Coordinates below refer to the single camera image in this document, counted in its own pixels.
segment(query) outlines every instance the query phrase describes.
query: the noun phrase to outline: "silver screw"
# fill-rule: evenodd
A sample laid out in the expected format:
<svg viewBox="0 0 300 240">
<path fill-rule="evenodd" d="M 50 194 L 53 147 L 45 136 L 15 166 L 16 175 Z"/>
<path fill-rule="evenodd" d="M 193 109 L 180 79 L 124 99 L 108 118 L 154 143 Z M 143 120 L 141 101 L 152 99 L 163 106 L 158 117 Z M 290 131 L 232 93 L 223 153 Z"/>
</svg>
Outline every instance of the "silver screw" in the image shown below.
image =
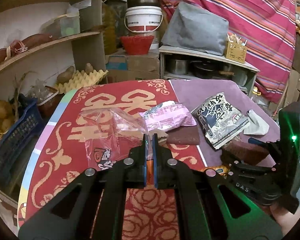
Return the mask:
<svg viewBox="0 0 300 240">
<path fill-rule="evenodd" d="M 123 160 L 123 163 L 126 164 L 126 165 L 131 165 L 131 164 L 133 164 L 133 159 L 132 158 L 125 158 Z"/>
<path fill-rule="evenodd" d="M 92 176 L 96 173 L 96 171 L 93 168 L 88 168 L 84 171 L 84 174 L 86 174 L 87 176 Z"/>
<path fill-rule="evenodd" d="M 178 163 L 176 159 L 168 159 L 167 161 L 168 165 L 174 166 Z"/>
<path fill-rule="evenodd" d="M 209 177 L 213 177 L 213 176 L 215 176 L 217 173 L 216 173 L 216 171 L 213 170 L 213 169 L 207 169 L 207 170 L 206 170 L 206 174 L 207 174 L 207 176 L 209 176 Z"/>
</svg>

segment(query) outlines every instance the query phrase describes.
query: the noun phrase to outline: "gray cloth cover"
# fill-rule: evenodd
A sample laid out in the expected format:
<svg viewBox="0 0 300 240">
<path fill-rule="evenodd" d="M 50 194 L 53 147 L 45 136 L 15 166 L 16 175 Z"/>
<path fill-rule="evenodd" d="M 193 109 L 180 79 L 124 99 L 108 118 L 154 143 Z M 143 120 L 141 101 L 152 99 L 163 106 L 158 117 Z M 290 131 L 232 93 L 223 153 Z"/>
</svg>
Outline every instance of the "gray cloth cover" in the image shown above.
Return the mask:
<svg viewBox="0 0 300 240">
<path fill-rule="evenodd" d="M 201 7 L 180 2 L 162 37 L 164 45 L 222 56 L 229 22 Z"/>
</svg>

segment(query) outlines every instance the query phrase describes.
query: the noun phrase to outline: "blue crate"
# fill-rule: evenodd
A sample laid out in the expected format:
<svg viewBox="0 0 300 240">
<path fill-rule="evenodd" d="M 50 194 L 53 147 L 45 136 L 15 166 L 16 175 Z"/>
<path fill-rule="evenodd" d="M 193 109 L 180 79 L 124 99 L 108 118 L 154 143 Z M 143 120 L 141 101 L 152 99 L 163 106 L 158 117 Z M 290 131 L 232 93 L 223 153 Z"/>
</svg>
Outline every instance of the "blue crate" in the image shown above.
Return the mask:
<svg viewBox="0 0 300 240">
<path fill-rule="evenodd" d="M 19 120 L 3 135 L 0 140 L 0 182 L 7 185 L 10 181 L 10 170 L 33 136 L 44 128 L 44 123 L 37 107 L 36 98 L 19 95 Z"/>
</svg>

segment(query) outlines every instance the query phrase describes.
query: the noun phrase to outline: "red plastic bowl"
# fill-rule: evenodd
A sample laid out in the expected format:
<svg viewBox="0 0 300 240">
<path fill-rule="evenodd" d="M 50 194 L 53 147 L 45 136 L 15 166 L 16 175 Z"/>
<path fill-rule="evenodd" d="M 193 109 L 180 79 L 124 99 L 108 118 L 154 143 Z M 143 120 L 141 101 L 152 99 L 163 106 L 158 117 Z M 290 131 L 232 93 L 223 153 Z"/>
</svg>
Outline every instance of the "red plastic bowl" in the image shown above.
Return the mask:
<svg viewBox="0 0 300 240">
<path fill-rule="evenodd" d="M 153 35 L 120 37 L 122 45 L 129 55 L 147 54 L 153 39 L 154 39 Z"/>
</svg>

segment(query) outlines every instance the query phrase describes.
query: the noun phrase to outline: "white cloth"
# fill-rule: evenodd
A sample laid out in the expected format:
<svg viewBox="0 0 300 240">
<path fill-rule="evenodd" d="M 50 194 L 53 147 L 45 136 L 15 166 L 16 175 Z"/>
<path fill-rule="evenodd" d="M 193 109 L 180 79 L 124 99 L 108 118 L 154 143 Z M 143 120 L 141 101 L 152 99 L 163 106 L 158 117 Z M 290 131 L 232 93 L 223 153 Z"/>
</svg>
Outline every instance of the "white cloth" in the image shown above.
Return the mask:
<svg viewBox="0 0 300 240">
<path fill-rule="evenodd" d="M 253 110 L 249 110 L 247 114 L 250 125 L 244 129 L 243 134 L 265 135 L 269 130 L 269 124 Z"/>
</svg>

